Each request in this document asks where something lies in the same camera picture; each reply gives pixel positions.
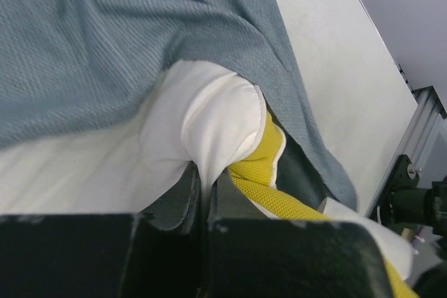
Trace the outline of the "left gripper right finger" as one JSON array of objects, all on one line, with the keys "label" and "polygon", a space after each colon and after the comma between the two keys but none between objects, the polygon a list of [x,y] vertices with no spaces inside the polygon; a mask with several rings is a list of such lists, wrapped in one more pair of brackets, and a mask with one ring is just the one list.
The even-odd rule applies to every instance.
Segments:
[{"label": "left gripper right finger", "polygon": [[209,297],[392,297],[379,249],[355,223],[270,219],[223,172],[207,221]]}]

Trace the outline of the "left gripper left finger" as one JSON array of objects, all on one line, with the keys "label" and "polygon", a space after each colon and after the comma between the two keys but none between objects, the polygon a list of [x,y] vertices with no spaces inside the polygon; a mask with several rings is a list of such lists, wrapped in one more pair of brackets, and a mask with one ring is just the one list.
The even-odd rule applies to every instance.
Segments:
[{"label": "left gripper left finger", "polygon": [[2,297],[195,297],[200,180],[137,214],[3,215]]}]

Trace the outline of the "white pillow yellow edge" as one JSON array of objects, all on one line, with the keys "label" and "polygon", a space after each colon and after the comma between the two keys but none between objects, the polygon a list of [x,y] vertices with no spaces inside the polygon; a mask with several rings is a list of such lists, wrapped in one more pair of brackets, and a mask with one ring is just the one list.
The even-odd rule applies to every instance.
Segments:
[{"label": "white pillow yellow edge", "polygon": [[178,61],[129,124],[2,150],[1,213],[141,211],[195,163],[203,193],[229,170],[269,218],[360,224],[385,256],[393,294],[414,297],[406,284],[413,260],[407,242],[329,197],[311,208],[280,190],[286,143],[259,86],[210,62]]}]

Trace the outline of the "blue-grey pillowcase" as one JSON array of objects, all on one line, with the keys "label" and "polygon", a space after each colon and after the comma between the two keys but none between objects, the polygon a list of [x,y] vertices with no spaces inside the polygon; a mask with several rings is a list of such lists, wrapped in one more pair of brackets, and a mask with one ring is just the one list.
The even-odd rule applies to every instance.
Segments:
[{"label": "blue-grey pillowcase", "polygon": [[1,151],[132,122],[178,61],[259,86],[286,136],[279,188],[355,209],[326,149],[277,0],[1,0]]}]

